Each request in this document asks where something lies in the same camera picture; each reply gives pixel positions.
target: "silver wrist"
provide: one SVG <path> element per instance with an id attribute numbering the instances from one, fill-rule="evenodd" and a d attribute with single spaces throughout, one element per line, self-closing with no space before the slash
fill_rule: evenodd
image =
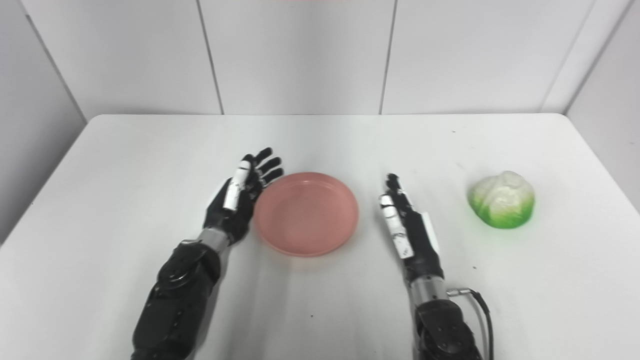
<path id="1" fill-rule="evenodd" d="M 229 236 L 222 230 L 214 227 L 202 229 L 200 235 L 195 240 L 184 240 L 183 243 L 203 243 L 213 251 L 221 254 L 229 247 Z"/>
<path id="2" fill-rule="evenodd" d="M 423 275 L 409 284 L 411 298 L 415 306 L 433 300 L 447 300 L 447 288 L 444 279 L 434 275 Z"/>

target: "green cabbage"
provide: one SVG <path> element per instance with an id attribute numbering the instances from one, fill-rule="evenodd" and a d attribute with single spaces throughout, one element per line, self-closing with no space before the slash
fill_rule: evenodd
<path id="1" fill-rule="evenodd" d="M 531 218 L 535 196 L 533 187 L 522 176 L 505 171 L 480 180 L 469 191 L 468 201 L 487 224 L 512 229 Z"/>

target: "white table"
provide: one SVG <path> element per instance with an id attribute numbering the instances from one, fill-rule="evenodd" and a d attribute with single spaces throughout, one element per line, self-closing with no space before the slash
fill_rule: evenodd
<path id="1" fill-rule="evenodd" d="M 0 359 L 128 359 L 160 266 L 199 233 L 242 156 L 268 145 L 287 173 L 344 181 L 358 229 L 319 258 L 282 255 L 251 231 L 196 359 L 411 359 L 408 296 L 377 205 L 390 171 L 430 212 L 448 285 L 489 303 L 497 359 L 638 357 L 640 217 L 560 115 L 105 115 L 0 247 Z M 537 204 L 528 224 L 498 230 L 465 193 L 507 169 Z M 481 340 L 470 301 L 456 302 Z"/>

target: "pink plate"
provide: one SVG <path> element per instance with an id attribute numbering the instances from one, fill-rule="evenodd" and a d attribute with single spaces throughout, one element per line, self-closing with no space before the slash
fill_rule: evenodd
<path id="1" fill-rule="evenodd" d="M 338 179 L 298 172 L 275 181 L 258 198 L 255 225 L 271 247 L 294 256 L 320 256 L 349 240 L 358 203 Z"/>

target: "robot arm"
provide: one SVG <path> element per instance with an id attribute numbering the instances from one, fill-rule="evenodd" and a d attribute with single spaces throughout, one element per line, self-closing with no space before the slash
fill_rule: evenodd
<path id="1" fill-rule="evenodd" d="M 207 208 L 202 232 L 173 250 L 157 275 L 133 334 L 132 360 L 183 360 L 194 350 L 221 255 L 244 238 L 263 189 L 282 176 L 270 148 L 246 155 Z"/>
<path id="2" fill-rule="evenodd" d="M 411 294 L 420 360 L 480 360 L 461 309 L 449 300 L 440 267 L 438 245 L 430 239 L 425 221 L 414 210 L 398 177 L 389 174 L 380 206 Z"/>

